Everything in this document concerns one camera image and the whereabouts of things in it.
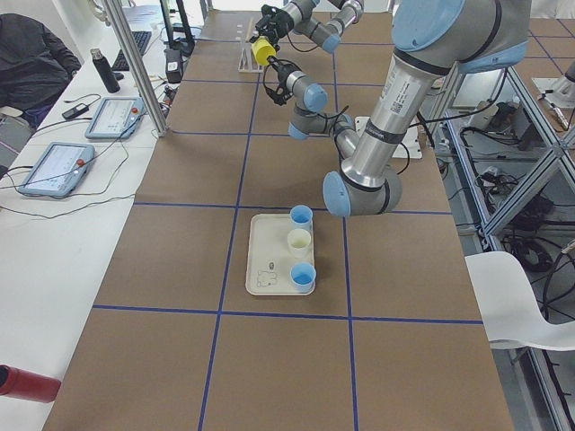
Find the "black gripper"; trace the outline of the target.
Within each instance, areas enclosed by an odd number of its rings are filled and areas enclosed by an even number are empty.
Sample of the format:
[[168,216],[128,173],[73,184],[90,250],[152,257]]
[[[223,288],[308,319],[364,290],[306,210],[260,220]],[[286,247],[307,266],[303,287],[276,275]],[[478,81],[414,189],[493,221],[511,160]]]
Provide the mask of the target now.
[[255,24],[257,36],[265,38],[271,45],[286,37],[292,30],[292,17],[284,10],[264,4],[261,18]]
[[292,97],[292,92],[288,89],[288,77],[299,70],[299,67],[292,61],[277,57],[269,57],[269,64],[264,68],[264,73],[272,67],[278,76],[278,86],[273,89],[264,84],[266,94],[279,106],[283,106]]

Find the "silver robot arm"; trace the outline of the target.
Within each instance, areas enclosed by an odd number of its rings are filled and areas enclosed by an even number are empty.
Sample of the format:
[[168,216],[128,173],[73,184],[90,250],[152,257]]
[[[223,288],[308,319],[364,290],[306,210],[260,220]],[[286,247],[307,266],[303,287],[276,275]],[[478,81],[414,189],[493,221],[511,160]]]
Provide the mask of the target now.
[[344,114],[324,111],[324,89],[298,66],[279,59],[279,41],[291,33],[306,36],[333,52],[363,12],[360,1],[339,1],[328,22],[313,16],[315,2],[263,6],[252,37],[261,65],[273,68],[279,88],[270,97],[296,102],[289,134],[331,136],[341,166],[323,180],[323,200],[335,216],[378,215],[392,210],[402,195],[399,175],[390,166],[432,84],[453,68],[473,74],[513,66],[526,54],[531,15],[528,1],[403,1],[393,17],[394,53],[384,89],[362,132]]
[[364,12],[364,2],[356,0],[331,1],[339,11],[328,22],[320,22],[313,17],[319,1],[288,1],[282,7],[263,5],[261,18],[255,24],[251,43],[265,39],[275,48],[292,32],[310,39],[317,47],[333,53],[341,43],[341,36],[352,24],[358,23]]

